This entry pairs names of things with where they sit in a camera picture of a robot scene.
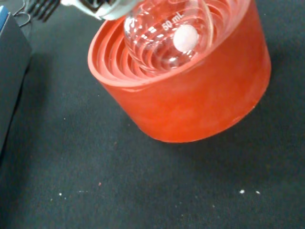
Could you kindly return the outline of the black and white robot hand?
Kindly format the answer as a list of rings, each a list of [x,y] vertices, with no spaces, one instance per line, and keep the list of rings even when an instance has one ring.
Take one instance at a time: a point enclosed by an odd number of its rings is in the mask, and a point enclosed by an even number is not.
[[[46,22],[60,6],[73,6],[98,20],[116,20],[128,14],[139,0],[26,0],[25,12]]]

